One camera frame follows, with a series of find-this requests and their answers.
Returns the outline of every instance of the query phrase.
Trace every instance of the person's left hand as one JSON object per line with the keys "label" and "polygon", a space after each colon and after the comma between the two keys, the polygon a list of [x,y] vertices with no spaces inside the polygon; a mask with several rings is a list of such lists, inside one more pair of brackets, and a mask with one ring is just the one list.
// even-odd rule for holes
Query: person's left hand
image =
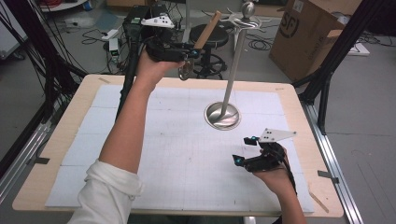
{"label": "person's left hand", "polygon": [[154,62],[150,59],[145,49],[140,55],[139,64],[136,72],[136,85],[141,85],[153,91],[155,85],[165,76],[165,73],[174,68],[183,66],[184,62]]}

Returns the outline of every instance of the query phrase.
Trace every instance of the cardboard box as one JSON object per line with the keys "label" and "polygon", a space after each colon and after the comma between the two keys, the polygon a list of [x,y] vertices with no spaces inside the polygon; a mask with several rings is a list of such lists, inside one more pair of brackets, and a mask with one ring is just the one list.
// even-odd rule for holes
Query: cardboard box
{"label": "cardboard box", "polygon": [[269,57],[292,81],[312,74],[345,27],[331,12],[353,14],[360,2],[289,0]]}
{"label": "cardboard box", "polygon": [[151,0],[107,0],[110,7],[150,6]]}

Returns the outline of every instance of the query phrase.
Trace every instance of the person's right arm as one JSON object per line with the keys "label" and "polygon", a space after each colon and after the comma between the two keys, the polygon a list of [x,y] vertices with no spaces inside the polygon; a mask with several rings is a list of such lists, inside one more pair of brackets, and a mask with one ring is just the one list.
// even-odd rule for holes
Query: person's right arm
{"label": "person's right arm", "polygon": [[283,224],[305,224],[303,209],[283,166],[273,171],[254,173],[279,199]]}

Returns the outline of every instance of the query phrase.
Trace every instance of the white paper sheet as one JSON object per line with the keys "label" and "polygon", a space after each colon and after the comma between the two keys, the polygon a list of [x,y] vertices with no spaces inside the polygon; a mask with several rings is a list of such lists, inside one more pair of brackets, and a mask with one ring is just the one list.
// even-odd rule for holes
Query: white paper sheet
{"label": "white paper sheet", "polygon": [[[120,89],[121,86],[105,85],[96,94],[64,157],[46,206],[78,206],[81,180],[114,123]],[[133,208],[280,211],[275,194],[260,179],[236,167],[232,157],[260,154],[259,147],[244,144],[244,137],[260,136],[265,128],[289,129],[279,97],[273,92],[232,91],[230,103],[241,111],[241,123],[233,130],[219,131],[206,123],[204,111],[211,103],[222,101],[224,92],[157,88],[151,94],[138,173],[145,191],[135,199]],[[288,150],[302,208],[313,212],[293,141],[285,139],[279,144]]]}

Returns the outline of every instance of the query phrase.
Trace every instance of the rolled-up sleeve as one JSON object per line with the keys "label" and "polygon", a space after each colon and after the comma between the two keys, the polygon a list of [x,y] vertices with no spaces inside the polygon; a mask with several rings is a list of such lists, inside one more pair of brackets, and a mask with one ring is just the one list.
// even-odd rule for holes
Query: rolled-up sleeve
{"label": "rolled-up sleeve", "polygon": [[136,174],[96,161],[78,195],[81,205],[69,223],[127,223],[132,201],[143,191]]}

